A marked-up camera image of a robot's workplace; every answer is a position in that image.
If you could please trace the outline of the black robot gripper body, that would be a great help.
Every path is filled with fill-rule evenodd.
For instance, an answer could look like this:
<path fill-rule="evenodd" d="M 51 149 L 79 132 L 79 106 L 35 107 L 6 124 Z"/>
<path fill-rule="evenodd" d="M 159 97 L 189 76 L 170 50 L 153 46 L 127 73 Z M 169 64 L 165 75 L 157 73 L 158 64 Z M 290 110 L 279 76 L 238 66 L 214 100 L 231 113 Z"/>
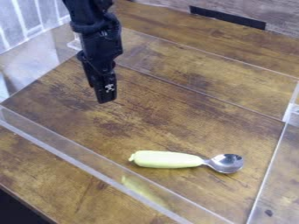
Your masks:
<path fill-rule="evenodd" d="M 102 75 L 111 74 L 117 66 L 115 58 L 123 53 L 122 24 L 118 17 L 106 13 L 94 24 L 70 24 L 80 39 L 79 60 Z"/>

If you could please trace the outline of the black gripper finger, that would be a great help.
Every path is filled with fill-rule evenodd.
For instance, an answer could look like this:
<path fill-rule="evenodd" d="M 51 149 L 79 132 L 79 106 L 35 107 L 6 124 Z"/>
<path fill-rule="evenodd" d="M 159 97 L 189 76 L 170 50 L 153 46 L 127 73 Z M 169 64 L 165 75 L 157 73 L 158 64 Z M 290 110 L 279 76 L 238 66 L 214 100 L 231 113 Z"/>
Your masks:
<path fill-rule="evenodd" d="M 93 80 L 93 71 L 94 71 L 94 68 L 93 66 L 90 65 L 90 62 L 86 58 L 86 55 L 84 55 L 84 52 L 83 51 L 79 51 L 78 53 L 78 59 L 83 65 L 83 70 L 84 70 L 84 73 L 86 73 L 86 76 L 87 76 L 87 79 L 88 79 L 88 84 L 91 87 L 94 87 L 94 80 Z"/>
<path fill-rule="evenodd" d="M 118 98 L 118 78 L 115 73 L 95 73 L 93 84 L 101 104 L 113 102 Z"/>

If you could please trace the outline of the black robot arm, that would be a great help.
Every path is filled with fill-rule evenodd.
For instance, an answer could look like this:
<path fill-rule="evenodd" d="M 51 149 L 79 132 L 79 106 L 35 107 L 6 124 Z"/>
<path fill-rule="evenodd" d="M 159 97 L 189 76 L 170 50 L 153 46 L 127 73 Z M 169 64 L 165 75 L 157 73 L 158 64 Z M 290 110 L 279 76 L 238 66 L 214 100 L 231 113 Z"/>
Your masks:
<path fill-rule="evenodd" d="M 109 11 L 114 0 L 62 0 L 70 12 L 70 26 L 79 34 L 78 59 L 95 89 L 99 103 L 118 98 L 115 59 L 123 54 L 122 24 Z"/>

